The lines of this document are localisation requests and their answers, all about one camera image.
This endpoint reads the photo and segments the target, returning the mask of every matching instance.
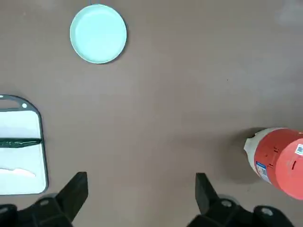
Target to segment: blue label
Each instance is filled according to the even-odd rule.
[[[260,177],[263,180],[267,181],[268,183],[271,183],[267,175],[266,165],[260,162],[256,162],[256,165],[257,165],[257,172],[259,173]]]
[[[303,155],[303,144],[299,144],[295,153],[298,155]]]

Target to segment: white cutting board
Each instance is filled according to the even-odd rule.
[[[40,138],[42,143],[25,148],[0,148],[0,195],[37,194],[47,189],[42,121],[38,110],[27,100],[13,100],[19,108],[0,109],[0,138]]]

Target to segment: light blue plate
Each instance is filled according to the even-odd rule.
[[[122,17],[113,8],[94,4],[77,13],[71,23],[70,37],[81,58],[102,64],[122,52],[127,32]]]

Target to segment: plate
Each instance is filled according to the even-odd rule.
[[[81,58],[102,64],[115,59],[124,49],[126,25],[113,8],[94,4],[77,13],[71,23],[70,38]]]

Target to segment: cutting board handle hole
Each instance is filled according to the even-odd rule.
[[[293,163],[293,167],[292,167],[292,170],[294,170],[294,166],[295,166],[296,162],[297,162],[297,161],[294,161],[294,163]]]
[[[0,109],[8,109],[8,108],[20,108],[20,103],[13,100],[0,99]]]

